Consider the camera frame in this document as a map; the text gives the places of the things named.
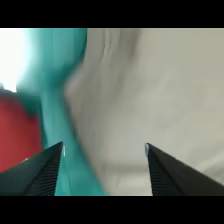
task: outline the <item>beige surface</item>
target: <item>beige surface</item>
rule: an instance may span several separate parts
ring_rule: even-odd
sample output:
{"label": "beige surface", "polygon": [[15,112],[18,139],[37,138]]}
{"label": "beige surface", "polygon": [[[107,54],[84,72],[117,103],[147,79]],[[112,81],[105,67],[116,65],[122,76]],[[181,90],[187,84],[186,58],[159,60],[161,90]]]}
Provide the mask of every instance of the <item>beige surface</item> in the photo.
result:
{"label": "beige surface", "polygon": [[223,29],[89,29],[66,98],[111,194],[151,194],[145,142],[224,181]]}

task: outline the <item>red cloth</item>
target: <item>red cloth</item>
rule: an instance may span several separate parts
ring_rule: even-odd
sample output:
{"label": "red cloth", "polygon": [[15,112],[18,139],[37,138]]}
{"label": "red cloth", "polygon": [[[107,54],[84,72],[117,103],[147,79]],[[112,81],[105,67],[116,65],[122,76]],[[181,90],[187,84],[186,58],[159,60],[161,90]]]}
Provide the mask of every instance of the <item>red cloth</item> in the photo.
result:
{"label": "red cloth", "polygon": [[0,172],[41,150],[38,117],[28,115],[16,99],[0,97]]}

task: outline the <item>teal cloth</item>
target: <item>teal cloth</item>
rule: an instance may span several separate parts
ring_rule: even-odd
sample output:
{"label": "teal cloth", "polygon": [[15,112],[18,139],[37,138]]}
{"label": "teal cloth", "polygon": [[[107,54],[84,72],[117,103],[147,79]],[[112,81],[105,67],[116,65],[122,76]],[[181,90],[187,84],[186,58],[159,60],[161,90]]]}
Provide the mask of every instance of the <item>teal cloth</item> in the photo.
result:
{"label": "teal cloth", "polygon": [[55,195],[105,195],[82,153],[62,95],[65,80],[83,58],[87,29],[40,28],[26,33],[34,61],[17,91],[40,98],[45,148],[64,143]]}

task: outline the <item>blurry teal object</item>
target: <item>blurry teal object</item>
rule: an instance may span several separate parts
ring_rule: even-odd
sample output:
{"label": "blurry teal object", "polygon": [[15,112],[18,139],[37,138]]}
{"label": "blurry teal object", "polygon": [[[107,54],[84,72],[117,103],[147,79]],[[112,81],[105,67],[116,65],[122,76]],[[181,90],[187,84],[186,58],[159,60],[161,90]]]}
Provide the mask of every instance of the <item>blurry teal object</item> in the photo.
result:
{"label": "blurry teal object", "polygon": [[105,195],[82,153],[62,94],[65,80],[83,58],[87,29],[40,28],[26,32],[33,57],[17,91],[40,98],[44,147],[64,143],[56,195]]}

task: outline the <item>beige cloth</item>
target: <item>beige cloth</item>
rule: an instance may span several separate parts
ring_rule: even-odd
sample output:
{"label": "beige cloth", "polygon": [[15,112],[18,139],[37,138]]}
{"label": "beige cloth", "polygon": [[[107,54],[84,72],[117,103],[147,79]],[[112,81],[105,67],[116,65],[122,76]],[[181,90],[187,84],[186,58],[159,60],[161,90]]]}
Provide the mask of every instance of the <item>beige cloth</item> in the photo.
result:
{"label": "beige cloth", "polygon": [[224,29],[89,29],[65,96],[112,195],[151,195],[146,142],[224,181]]}

